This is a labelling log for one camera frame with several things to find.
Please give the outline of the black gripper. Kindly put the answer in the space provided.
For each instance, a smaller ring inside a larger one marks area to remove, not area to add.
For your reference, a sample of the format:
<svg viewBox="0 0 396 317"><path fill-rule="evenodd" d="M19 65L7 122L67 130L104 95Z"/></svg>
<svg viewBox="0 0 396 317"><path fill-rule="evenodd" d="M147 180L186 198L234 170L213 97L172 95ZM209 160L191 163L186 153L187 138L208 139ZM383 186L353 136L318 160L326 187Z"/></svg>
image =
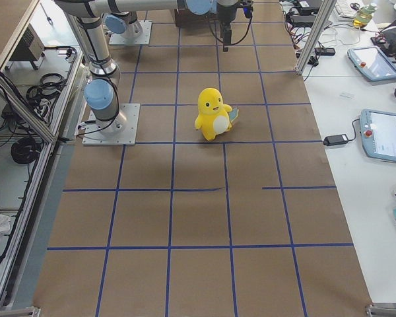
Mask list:
<svg viewBox="0 0 396 317"><path fill-rule="evenodd" d="M216 12L221 27L222 51L228 52L232 45L231 22L236 18L237 0L217 0Z"/></svg>

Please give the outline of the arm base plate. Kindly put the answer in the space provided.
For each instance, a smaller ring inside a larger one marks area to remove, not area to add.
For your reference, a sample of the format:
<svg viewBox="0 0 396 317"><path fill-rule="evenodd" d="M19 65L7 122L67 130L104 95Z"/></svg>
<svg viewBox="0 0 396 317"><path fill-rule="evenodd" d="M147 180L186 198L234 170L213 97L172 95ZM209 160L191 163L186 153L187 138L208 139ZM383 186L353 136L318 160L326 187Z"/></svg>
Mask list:
<svg viewBox="0 0 396 317"><path fill-rule="evenodd" d="M109 45L111 46L137 46L148 45L152 29L151 20L136 20L126 23L123 20L106 20L106 26L112 33Z"/></svg>
<svg viewBox="0 0 396 317"><path fill-rule="evenodd" d="M139 113L140 104L120 104L115 121L104 129L107 123L96 121L91 110L88 119L94 123L86 126L82 144L84 146L134 145Z"/></svg>

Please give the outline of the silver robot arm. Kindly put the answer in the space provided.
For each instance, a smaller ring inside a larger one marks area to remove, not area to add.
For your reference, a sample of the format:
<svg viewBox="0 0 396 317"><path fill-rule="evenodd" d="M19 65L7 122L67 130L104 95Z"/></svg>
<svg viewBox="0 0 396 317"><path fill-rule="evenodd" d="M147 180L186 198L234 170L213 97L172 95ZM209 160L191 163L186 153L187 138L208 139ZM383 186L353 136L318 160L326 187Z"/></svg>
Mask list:
<svg viewBox="0 0 396 317"><path fill-rule="evenodd" d="M110 31L124 38L137 38L143 33L136 11L107 14L104 21Z"/></svg>
<svg viewBox="0 0 396 317"><path fill-rule="evenodd" d="M93 77L119 79L119 68L110 55L104 35L103 17L114 17L125 23L136 23L138 11L187 10L194 15L215 14L222 34L224 46L230 46L232 39L231 23L239 1L56 1L68 19L74 20L73 32L77 35L82 52L89 58Z"/></svg>

